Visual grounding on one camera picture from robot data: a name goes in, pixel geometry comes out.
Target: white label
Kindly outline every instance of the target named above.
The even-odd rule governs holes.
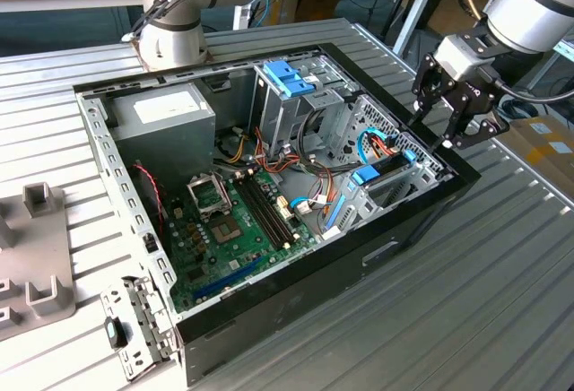
[[[312,74],[312,75],[308,75],[307,77],[303,77],[303,81],[305,81],[307,83],[318,83],[319,79],[317,78],[316,75]]]
[[[134,104],[134,110],[143,124],[149,124],[168,117],[198,111],[199,106],[189,92],[183,91],[137,101]]]
[[[550,142],[550,146],[558,153],[572,153],[572,150],[563,142]]]
[[[530,124],[530,126],[532,127],[532,129],[534,129],[538,134],[551,134],[552,131],[550,130],[550,128],[548,126],[546,126],[545,124]]]

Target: power cable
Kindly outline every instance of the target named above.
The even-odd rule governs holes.
[[[375,12],[375,7],[377,6],[377,2],[378,0],[375,0],[375,2],[373,3],[373,5],[371,6],[371,8],[369,9],[369,16],[367,17],[367,22],[365,24],[365,27],[368,29],[369,25],[370,25],[370,19],[373,17],[373,13]]]

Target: white connector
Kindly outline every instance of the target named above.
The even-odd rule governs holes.
[[[311,213],[311,208],[309,207],[309,201],[301,201],[299,204],[295,206],[297,212],[300,214],[308,214]]]
[[[317,204],[326,204],[326,195],[317,195],[317,200],[315,200]]]

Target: metal bracket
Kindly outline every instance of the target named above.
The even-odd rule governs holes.
[[[108,339],[127,380],[141,377],[178,350],[168,311],[149,277],[123,278],[100,298]]]

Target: slotted metal surface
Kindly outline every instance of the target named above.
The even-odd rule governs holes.
[[[405,105],[413,73],[333,20],[220,32],[216,57],[332,41]],[[0,196],[63,187],[78,310],[0,343],[0,389],[128,387],[98,294],[137,274],[69,85],[140,73],[126,46],[0,59]],[[444,109],[428,122],[439,129]],[[416,247],[216,370],[200,390],[548,389],[574,382],[574,220],[495,143],[462,152],[483,174]],[[183,389],[175,363],[133,387]]]

